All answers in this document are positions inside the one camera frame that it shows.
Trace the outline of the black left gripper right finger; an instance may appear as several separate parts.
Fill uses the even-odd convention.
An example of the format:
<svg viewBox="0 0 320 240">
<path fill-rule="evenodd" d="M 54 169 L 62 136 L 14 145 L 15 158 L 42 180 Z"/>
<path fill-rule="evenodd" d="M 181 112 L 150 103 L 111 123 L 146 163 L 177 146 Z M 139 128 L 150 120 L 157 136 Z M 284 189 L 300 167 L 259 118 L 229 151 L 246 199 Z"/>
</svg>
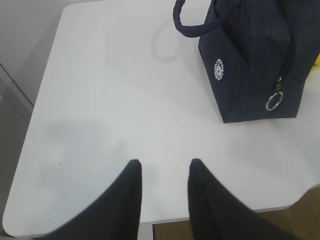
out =
<svg viewBox="0 0 320 240">
<path fill-rule="evenodd" d="M 233 196 L 200 159 L 189 166 L 189 221 L 195 240 L 293 240 Z"/>
</svg>

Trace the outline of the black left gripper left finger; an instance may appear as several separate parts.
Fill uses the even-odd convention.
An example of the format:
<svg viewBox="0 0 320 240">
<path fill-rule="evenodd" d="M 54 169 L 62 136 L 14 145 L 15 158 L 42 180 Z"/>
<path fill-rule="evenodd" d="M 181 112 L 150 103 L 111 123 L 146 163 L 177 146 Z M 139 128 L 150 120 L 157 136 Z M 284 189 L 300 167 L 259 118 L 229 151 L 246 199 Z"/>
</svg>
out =
<svg viewBox="0 0 320 240">
<path fill-rule="evenodd" d="M 46 240 L 136 240 L 142 203 L 142 166 L 130 160 L 109 188 Z"/>
</svg>

